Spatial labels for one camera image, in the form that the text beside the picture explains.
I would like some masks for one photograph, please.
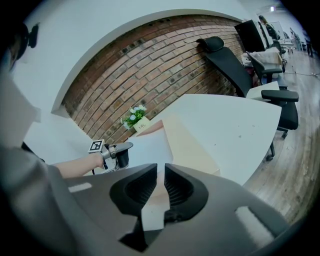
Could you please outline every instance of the chair armrest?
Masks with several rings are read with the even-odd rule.
[[[298,102],[299,94],[296,91],[290,90],[262,90],[261,96],[263,99],[273,102]]]
[[[282,73],[282,69],[281,68],[270,68],[270,69],[263,70],[262,73],[264,75]]]

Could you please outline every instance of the chair base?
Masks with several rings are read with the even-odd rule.
[[[287,129],[278,127],[277,130],[278,130],[278,131],[281,131],[281,132],[284,132],[284,133],[282,134],[282,136],[281,136],[282,138],[285,139],[285,138],[287,137],[287,135],[288,135],[288,130],[287,130]]]
[[[274,147],[274,142],[271,143],[271,145],[270,145],[270,150],[271,150],[271,154],[268,154],[268,155],[266,156],[266,158],[265,158],[268,162],[271,161],[272,159],[274,159],[274,156],[276,155],[276,153],[275,153],[275,147]]]

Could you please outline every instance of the wooden floor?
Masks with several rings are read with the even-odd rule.
[[[299,94],[299,127],[286,139],[276,132],[275,157],[263,160],[244,187],[293,223],[308,211],[320,188],[320,75],[309,76],[320,73],[320,60],[297,51],[286,53],[285,59],[283,78],[288,89]]]

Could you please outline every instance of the chair headrest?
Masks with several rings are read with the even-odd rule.
[[[224,47],[224,41],[218,36],[212,36],[206,39],[200,38],[196,41],[208,53],[216,52]]]

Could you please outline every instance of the cable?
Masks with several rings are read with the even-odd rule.
[[[318,74],[301,74],[301,73],[290,73],[290,72],[285,72],[285,74],[302,75],[302,76],[308,76],[308,77],[315,77],[315,78],[319,79]]]

